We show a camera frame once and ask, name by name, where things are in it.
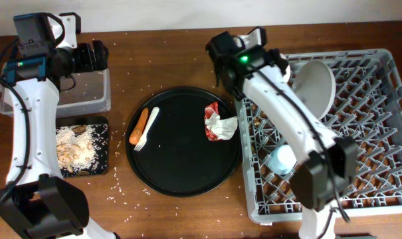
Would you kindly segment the white round plate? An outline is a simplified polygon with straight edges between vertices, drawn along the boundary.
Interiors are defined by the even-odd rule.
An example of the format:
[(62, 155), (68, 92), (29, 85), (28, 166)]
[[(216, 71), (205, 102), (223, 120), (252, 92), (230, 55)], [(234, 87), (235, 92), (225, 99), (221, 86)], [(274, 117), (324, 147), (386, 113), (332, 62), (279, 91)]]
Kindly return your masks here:
[(303, 65), (292, 87), (297, 97), (318, 120), (330, 111), (336, 97), (335, 76), (330, 67), (319, 60)]

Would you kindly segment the white tissue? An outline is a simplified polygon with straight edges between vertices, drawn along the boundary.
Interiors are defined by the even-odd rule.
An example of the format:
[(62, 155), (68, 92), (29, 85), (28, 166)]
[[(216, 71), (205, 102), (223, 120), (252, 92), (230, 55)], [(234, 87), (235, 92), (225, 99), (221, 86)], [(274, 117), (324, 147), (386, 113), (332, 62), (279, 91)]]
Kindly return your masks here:
[(209, 141), (230, 140), (238, 128), (236, 116), (221, 119), (220, 115), (213, 113), (205, 120), (206, 135)]

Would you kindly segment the orange carrot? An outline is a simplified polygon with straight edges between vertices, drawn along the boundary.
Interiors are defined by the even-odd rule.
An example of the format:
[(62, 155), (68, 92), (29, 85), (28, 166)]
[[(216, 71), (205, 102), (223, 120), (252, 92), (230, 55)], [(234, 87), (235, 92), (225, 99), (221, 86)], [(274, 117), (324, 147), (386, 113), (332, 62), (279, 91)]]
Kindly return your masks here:
[(140, 118), (134, 127), (132, 133), (129, 136), (129, 143), (132, 145), (137, 145), (139, 140), (142, 137), (142, 133), (144, 131), (144, 127), (147, 123), (149, 116), (149, 110), (147, 108), (144, 108), (140, 114)]

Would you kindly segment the white plastic fork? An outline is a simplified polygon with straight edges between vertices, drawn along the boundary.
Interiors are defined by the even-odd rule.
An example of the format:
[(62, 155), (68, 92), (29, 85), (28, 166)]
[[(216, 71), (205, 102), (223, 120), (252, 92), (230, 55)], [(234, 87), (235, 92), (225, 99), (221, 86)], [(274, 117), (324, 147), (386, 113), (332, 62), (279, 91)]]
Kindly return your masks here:
[(159, 113), (159, 108), (154, 107), (147, 120), (147, 123), (146, 123), (145, 129), (144, 129), (144, 132), (142, 133), (141, 139), (139, 140), (137, 145), (134, 147), (134, 151), (140, 151), (144, 147), (144, 145), (147, 143), (148, 132), (149, 132), (151, 126), (153, 125), (158, 113)]

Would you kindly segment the light blue plastic cup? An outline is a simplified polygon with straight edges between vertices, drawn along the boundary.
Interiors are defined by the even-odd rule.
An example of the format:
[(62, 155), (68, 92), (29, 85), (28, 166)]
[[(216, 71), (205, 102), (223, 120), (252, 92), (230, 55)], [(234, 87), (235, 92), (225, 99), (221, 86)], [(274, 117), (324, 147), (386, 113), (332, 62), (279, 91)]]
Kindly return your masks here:
[(271, 154), (267, 163), (268, 168), (278, 175), (286, 175), (294, 168), (296, 157), (289, 145), (277, 147)]

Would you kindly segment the pink bowl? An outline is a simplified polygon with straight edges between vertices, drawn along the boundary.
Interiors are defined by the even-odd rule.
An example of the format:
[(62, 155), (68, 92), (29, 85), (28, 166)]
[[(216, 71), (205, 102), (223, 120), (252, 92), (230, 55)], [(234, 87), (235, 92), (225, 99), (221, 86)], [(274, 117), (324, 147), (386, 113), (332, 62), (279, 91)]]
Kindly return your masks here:
[(290, 77), (291, 77), (291, 68), (290, 65), (288, 64), (288, 66), (285, 69), (285, 74), (283, 75), (283, 81), (287, 83)]

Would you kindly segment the red snack wrapper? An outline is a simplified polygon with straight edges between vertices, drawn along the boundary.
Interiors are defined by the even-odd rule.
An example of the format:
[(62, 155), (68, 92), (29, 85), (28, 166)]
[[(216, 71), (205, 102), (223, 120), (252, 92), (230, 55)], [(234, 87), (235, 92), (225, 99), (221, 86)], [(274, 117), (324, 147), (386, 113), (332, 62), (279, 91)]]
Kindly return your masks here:
[(205, 107), (205, 134), (209, 141), (218, 141), (217, 135), (212, 132), (212, 127), (219, 119), (219, 107), (217, 102), (213, 102)]

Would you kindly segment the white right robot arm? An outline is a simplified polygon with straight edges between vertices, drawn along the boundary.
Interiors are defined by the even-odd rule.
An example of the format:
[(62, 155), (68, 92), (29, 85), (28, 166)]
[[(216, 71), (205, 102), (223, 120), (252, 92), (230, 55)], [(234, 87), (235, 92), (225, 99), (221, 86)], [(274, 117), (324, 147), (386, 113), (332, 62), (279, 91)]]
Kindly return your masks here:
[(335, 238), (336, 215), (350, 218), (340, 197), (352, 183), (357, 143), (338, 137), (291, 90), (284, 77), (289, 63), (277, 48), (265, 50), (265, 30), (247, 35), (225, 31), (205, 47), (218, 84), (238, 100), (248, 98), (268, 117), (291, 146), (299, 168), (290, 188), (302, 205), (300, 238)]

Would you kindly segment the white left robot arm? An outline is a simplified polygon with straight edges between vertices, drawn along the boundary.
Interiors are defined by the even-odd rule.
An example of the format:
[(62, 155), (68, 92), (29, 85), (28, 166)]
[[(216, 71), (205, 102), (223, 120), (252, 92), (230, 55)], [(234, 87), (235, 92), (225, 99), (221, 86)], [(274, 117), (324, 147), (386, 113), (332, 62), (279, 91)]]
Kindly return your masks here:
[(13, 106), (13, 152), (0, 217), (22, 238), (115, 238), (89, 215), (83, 191), (62, 176), (56, 152), (56, 109), (62, 78), (105, 70), (108, 49), (77, 42), (73, 12), (13, 19), (17, 38), (0, 56), (0, 85)]

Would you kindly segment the grey dishwasher rack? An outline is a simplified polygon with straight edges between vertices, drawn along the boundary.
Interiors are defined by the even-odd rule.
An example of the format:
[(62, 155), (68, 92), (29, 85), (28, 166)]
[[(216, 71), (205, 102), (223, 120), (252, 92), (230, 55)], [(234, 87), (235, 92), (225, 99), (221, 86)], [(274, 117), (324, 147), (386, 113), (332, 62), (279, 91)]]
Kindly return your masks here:
[[(402, 81), (392, 54), (379, 48), (288, 56), (293, 74), (313, 60), (327, 64), (336, 77), (336, 97), (324, 124), (359, 146), (354, 181), (340, 199), (344, 210), (351, 217), (402, 213)], [(267, 167), (283, 136), (251, 101), (235, 107), (249, 218), (257, 224), (300, 220), (290, 175)]]

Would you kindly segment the clear plastic bin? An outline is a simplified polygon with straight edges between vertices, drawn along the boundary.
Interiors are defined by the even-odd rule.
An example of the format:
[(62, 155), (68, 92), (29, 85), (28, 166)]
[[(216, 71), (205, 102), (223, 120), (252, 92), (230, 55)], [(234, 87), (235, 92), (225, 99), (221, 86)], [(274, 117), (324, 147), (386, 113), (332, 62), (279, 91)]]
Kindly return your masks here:
[(66, 88), (60, 92), (51, 80), (36, 78), (16, 83), (13, 89), (22, 98), (28, 110), (40, 116), (64, 118), (106, 112), (111, 108), (110, 72), (75, 73), (63, 78)]

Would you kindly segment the brown food scrap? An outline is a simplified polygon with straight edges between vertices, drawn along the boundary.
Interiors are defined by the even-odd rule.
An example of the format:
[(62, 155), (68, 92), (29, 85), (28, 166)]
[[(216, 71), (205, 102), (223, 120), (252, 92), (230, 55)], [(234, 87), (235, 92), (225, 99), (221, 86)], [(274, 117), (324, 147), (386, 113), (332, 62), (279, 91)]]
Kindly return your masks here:
[(78, 125), (72, 128), (75, 136), (83, 134), (86, 131), (86, 125)]

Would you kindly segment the round black tray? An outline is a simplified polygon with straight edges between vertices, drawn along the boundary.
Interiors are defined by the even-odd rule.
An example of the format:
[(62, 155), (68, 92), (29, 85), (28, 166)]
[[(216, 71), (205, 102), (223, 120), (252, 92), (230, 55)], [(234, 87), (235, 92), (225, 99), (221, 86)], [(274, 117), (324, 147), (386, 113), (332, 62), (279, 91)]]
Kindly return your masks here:
[(148, 187), (168, 196), (193, 197), (213, 190), (232, 174), (241, 160), (240, 135), (236, 132), (225, 141), (207, 139), (204, 109), (214, 102), (222, 118), (235, 116), (234, 107), (195, 87), (165, 90), (137, 109), (128, 135), (143, 109), (159, 108), (144, 147), (136, 151), (131, 143), (126, 144), (132, 170)]

